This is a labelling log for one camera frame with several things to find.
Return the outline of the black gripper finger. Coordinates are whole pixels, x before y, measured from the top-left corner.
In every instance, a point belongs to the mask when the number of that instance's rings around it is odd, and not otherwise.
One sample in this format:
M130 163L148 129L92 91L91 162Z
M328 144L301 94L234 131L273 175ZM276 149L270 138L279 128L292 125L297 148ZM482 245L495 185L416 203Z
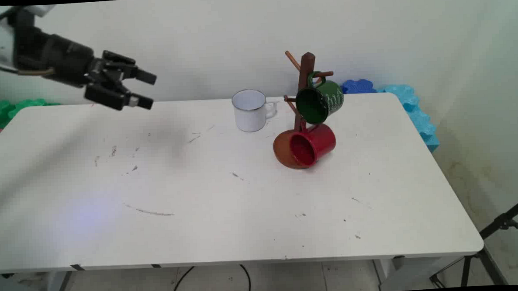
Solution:
M135 59L108 50L103 50L102 54L104 61L103 72L110 74L118 81L136 79L150 85L156 83L157 76L140 69Z
M151 109L154 104L154 100L149 97L133 92L109 90L100 83L89 83L86 85L84 97L97 104L118 111L123 110L124 107Z

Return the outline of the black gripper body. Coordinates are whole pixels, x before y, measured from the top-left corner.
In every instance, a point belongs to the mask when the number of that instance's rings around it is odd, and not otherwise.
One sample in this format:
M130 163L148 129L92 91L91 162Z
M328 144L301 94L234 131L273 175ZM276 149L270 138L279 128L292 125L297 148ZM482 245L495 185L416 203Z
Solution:
M56 34L40 36L40 63L50 71L42 76L45 79L83 88L91 82L90 73L97 74L104 66L105 61L95 57L90 47Z

